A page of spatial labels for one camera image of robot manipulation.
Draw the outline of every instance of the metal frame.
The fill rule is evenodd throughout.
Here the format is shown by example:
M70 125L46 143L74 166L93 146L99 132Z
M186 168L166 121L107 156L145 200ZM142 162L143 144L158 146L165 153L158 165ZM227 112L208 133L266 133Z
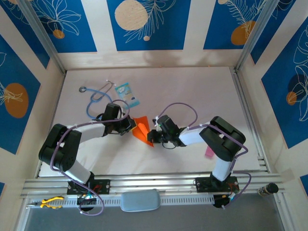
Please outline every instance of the metal frame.
M54 61L55 65L62 72L62 74L65 75L66 70L61 59L59 58L58 52L44 29L44 26L40 22L39 17L31 6L31 3L28 0L16 0L16 2L49 57Z
M238 73L241 67L243 66L245 60L250 55L252 49L254 48L255 44L257 43L258 39L260 38L266 24L268 23L272 13L274 12L277 4L280 0L269 0L265 3L262 12L254 26L254 29L250 33L247 42L244 45L242 53L235 64L235 72Z
M288 231L298 230L295 222L292 218L292 212L288 206L287 200L284 196L285 188L282 182L282 178L279 174L272 173L271 167L265 155L264 147L260 139L256 120L250 110L249 101L246 98L247 91L243 85L243 77L239 75L239 71L244 64L246 58L249 56L254 45L259 39L267 21L271 17L272 12L274 11L279 0L267 1L263 11L261 12L258 22L256 23L250 37L248 38L247 43L245 44L242 54L236 63L234 68L231 68L231 75L235 88L237 90L239 99L241 101L242 109L244 111L247 124L249 129L254 137L255 145L258 149L258 160L260 164L260 170L250 171L252 174L252 182L248 186L247 190L244 193L256 193L256 190L270 182L275 182L278 184L280 191L275 194L275 201L277 204L277 209L282 218L284 228ZM39 18L35 14L34 9L32 8L30 2L27 0L17 0L17 3L25 15L25 18L33 28L43 47L47 51L48 55L53 59L59 70L65 76L65 68L57 54L57 51L51 42L48 34L46 33L43 25L41 24ZM39 168L41 163L39 163L37 168L36 177L39 174ZM106 201L115 202L110 203L110 206L118 206L119 195L127 191L135 190L146 190L146 189L157 189L163 197L173 198L178 196L180 198L190 197L195 198L196 196L208 196L207 193L197 193L196 187L193 184L193 180L196 177L208 177L209 172L200 172L200 173L177 173L177 174L147 174L147 175L124 175L124 176L96 176L97 179L111 179L111 188L110 195L104 195ZM240 188L247 183L248 177L245 174L233 174L238 177L238 182ZM37 179L28 179L25 182L21 197L24 199L23 206L19 214L19 221L15 226L16 230L24 230L27 217L30 209L26 208L26 204L34 200L39 200L42 198L65 195L65 201L63 204L65 206L76 206L71 204L70 201L75 200L76 196L67 196L67 179L64 177L43 177Z

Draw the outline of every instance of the stethoscope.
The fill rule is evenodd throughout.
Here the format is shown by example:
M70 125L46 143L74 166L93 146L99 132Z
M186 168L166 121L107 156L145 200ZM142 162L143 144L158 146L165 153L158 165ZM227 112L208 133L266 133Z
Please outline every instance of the stethoscope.
M106 96L110 102L112 102L112 99L111 97L107 94L107 92L113 87L113 86L116 86L115 83L109 81L109 80L106 80L107 83L102 86L99 90L95 90L95 89L91 89L91 88L86 88L85 86L82 86L79 88L79 92L86 92L86 91L92 91L94 92L91 97L90 97L90 103L88 104L87 106L87 109L86 109L86 112L87 112L87 115L88 117L90 117L91 119L96 119L96 117L94 116L91 116L90 113L89 113L89 108L90 106L92 105L92 103L98 103L99 101L101 101L103 99L104 96ZM108 90L106 92L102 92L101 90L103 90L105 87L107 87L108 85L110 85L110 87L108 88ZM102 96L100 96L99 98L94 98L96 96L96 94L100 94Z

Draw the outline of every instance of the metal base plate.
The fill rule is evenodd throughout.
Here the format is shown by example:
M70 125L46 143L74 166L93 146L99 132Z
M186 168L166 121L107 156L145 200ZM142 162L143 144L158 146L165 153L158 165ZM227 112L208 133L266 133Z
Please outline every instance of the metal base plate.
M110 180L91 180L90 188L93 189L97 194L109 194ZM67 188L67 195L81 195L83 194L80 190L74 187Z
M214 188L211 184L211 178L210 177L198 177L195 179L195 184L197 188L198 193L227 193L227 192L234 192L236 190L239 190L238 181L236 177L229 177L227 181L222 184L222 187L220 189Z

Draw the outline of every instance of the yellow pliers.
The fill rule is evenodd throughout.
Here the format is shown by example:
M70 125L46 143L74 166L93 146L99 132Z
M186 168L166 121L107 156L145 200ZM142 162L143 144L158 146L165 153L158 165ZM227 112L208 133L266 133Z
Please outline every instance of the yellow pliers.
M33 202L33 203L30 203L30 204L27 204L27 206L40 206L41 208L46 206L47 208L52 208L52 209L62 208L62 205L60 205L60 206L52 206L52 205L47 204L47 203L49 203L51 201L55 201L55 200L64 200L64 197L62 197L62 196L55 196L55 197L52 197L50 199L44 199L41 202Z

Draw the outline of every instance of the orange paper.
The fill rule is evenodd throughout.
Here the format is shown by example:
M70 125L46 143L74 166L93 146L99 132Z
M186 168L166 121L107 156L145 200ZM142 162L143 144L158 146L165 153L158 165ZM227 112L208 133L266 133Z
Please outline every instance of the orange paper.
M137 126L132 131L133 136L141 140L142 142L150 145L151 147L154 147L151 142L147 141L147 135L150 132L148 117L143 116L140 118L133 118L133 119L137 124Z

